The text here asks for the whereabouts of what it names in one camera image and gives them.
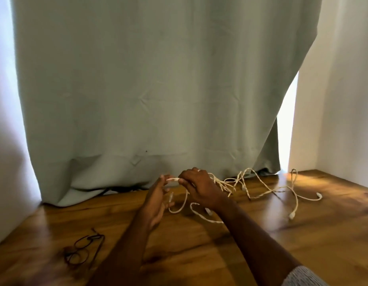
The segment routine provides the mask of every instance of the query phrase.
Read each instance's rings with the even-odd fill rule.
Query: wood grain
[[[287,178],[263,180],[275,186],[284,185]],[[247,180],[247,185],[251,195],[264,191],[256,178]],[[295,189],[311,198],[320,192],[324,199],[301,200],[293,221],[287,218],[295,203],[290,192],[249,201],[239,191],[232,198],[330,285],[368,285],[368,188],[312,170],[299,174]],[[179,207],[184,189],[174,192]],[[126,229],[145,194],[96,197],[62,209],[40,207],[0,244],[0,285],[84,285]],[[62,249],[90,235],[92,227],[106,236],[94,269],[88,270],[88,263],[68,268]],[[176,215],[167,212],[152,232],[141,276],[143,285],[255,284],[225,226],[201,220],[188,206]]]

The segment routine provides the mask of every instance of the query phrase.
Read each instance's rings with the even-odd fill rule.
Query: hand
[[[141,212],[150,221],[150,229],[157,225],[163,217],[165,209],[172,207],[175,203],[163,202],[163,196],[170,189],[164,189],[163,187],[167,184],[166,180],[173,178],[171,175],[161,175],[158,180],[149,188],[148,194],[145,197]]]
[[[178,182],[188,190],[195,202],[215,212],[228,200],[205,170],[199,171],[196,167],[185,170],[179,175]]]

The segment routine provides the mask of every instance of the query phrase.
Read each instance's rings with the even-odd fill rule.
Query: person's left arm
[[[163,203],[166,192],[163,187],[171,177],[161,175],[149,189],[143,206],[87,286],[135,285],[148,236],[162,219],[164,210],[173,205]]]

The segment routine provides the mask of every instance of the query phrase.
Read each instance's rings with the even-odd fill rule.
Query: twisted white cable
[[[262,194],[259,194],[258,196],[255,196],[255,197],[251,197],[249,195],[249,191],[248,191],[248,188],[246,187],[245,185],[245,180],[244,180],[244,176],[246,174],[246,172],[250,170],[252,171],[258,178],[258,180],[265,186],[265,188],[267,188],[267,191],[266,192],[263,192]],[[209,176],[210,178],[213,180],[213,182],[215,184],[217,184],[220,188],[221,188],[221,191],[225,191],[225,192],[228,192],[228,197],[230,197],[231,194],[233,194],[234,191],[236,191],[236,186],[237,184],[241,184],[241,187],[243,190],[246,191],[246,194],[248,195],[248,198],[251,200],[251,199],[258,199],[259,197],[262,197],[263,195],[266,195],[266,194],[269,194],[271,192],[285,192],[286,190],[280,190],[280,189],[289,189],[294,197],[295,197],[295,207],[294,207],[294,210],[290,213],[289,215],[289,219],[292,220],[294,219],[295,217],[295,213],[298,209],[298,198],[300,197],[301,199],[305,199],[305,200],[308,200],[308,201],[319,201],[322,199],[322,195],[317,192],[316,193],[316,196],[318,197],[317,199],[309,199],[307,197],[303,197],[303,196],[300,196],[298,195],[295,191],[294,191],[294,184],[296,182],[296,178],[298,177],[298,172],[296,169],[292,169],[291,170],[291,185],[290,186],[280,186],[280,187],[277,187],[277,188],[274,188],[274,189],[270,189],[261,179],[260,177],[258,176],[258,174],[252,169],[252,168],[246,168],[243,172],[239,172],[239,174],[237,175],[236,178],[226,178],[224,179],[223,181],[222,180],[219,180],[218,178],[216,178],[216,176],[212,173],[209,173]],[[178,181],[179,178],[169,178],[167,179],[167,181]],[[177,214],[179,213],[185,206],[186,202],[187,202],[187,198],[188,198],[188,194],[189,192],[186,190],[186,194],[185,194],[185,198],[184,198],[184,202],[183,202],[183,205],[181,206],[180,209],[178,209],[177,211],[172,211],[171,208],[169,208],[168,210],[172,213],[172,214]],[[169,197],[169,201],[171,202],[172,201],[172,198],[173,198],[173,193],[171,193],[170,197]],[[198,203],[191,203],[189,205],[191,211],[200,216],[200,218],[202,218],[203,220],[206,220],[210,223],[223,223],[222,221],[215,221],[215,220],[209,220],[207,219],[206,217],[204,217],[203,215],[201,215],[200,213],[196,212],[193,208],[192,208],[192,205],[199,205]]]

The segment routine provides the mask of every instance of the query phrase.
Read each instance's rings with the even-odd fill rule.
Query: person's left hand
[[[164,189],[168,183],[167,179],[173,178],[171,175],[161,175],[158,180],[149,188],[148,194],[145,197],[141,211],[147,216],[150,221],[150,229],[157,225],[163,217],[165,209],[172,207],[175,203],[164,203],[163,196],[170,189]]]

